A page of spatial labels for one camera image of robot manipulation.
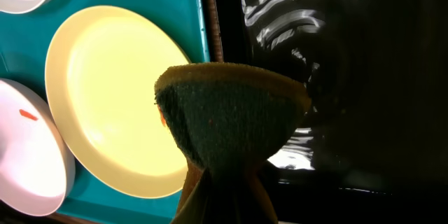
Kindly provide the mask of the yellow plate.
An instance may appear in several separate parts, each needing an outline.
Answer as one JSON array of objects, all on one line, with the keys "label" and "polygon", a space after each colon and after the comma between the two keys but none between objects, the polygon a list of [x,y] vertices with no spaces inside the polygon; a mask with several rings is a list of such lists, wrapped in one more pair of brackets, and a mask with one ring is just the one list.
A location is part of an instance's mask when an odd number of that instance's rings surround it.
[{"label": "yellow plate", "polygon": [[188,58],[161,28],[116,6],[68,17],[45,61],[45,91],[63,140],[107,186],[140,198],[173,195],[187,162],[160,120],[154,84]]}]

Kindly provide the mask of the yellow green sponge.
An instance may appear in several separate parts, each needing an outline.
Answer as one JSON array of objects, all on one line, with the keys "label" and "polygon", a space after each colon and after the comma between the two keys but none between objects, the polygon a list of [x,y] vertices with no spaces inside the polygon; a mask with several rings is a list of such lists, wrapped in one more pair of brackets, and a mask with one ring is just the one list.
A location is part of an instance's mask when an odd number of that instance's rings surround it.
[{"label": "yellow green sponge", "polygon": [[176,145],[202,176],[175,223],[276,223],[258,178],[300,126],[311,100],[303,84],[255,66],[169,67],[155,100]]}]

